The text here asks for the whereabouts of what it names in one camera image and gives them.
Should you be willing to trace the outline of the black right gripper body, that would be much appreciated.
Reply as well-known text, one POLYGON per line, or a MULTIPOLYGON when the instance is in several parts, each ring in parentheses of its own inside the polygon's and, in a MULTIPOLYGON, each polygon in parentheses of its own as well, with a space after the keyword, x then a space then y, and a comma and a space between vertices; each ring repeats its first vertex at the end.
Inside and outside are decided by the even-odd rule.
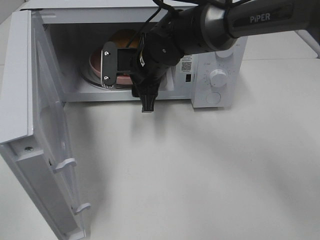
POLYGON ((147 47, 140 47, 134 56, 133 74, 130 75, 134 85, 159 85, 161 78, 170 68, 170 65, 156 60, 147 47))

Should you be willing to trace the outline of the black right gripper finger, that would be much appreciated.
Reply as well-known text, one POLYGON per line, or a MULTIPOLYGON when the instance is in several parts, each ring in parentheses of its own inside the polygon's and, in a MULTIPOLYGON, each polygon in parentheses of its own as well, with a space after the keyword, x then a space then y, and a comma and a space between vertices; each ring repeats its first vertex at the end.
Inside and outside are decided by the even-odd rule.
POLYGON ((155 101, 158 96, 158 92, 158 84, 138 87, 138 95, 141 101, 143 113, 151 113, 154 111, 155 101))
POLYGON ((139 89, 137 88, 137 86, 135 84, 133 84, 131 86, 131 94, 134 98, 139 98, 140 95, 139 95, 139 89))

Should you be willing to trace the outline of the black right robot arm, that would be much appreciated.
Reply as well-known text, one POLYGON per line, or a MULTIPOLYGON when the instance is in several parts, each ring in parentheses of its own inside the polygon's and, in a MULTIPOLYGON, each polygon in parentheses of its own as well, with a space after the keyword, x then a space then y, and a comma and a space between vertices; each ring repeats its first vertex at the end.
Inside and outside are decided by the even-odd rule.
POLYGON ((317 0, 196 0, 177 10, 158 0, 166 15, 140 37, 133 58, 132 94, 152 112, 161 77, 185 55, 230 49, 238 38, 305 30, 320 39, 317 0))

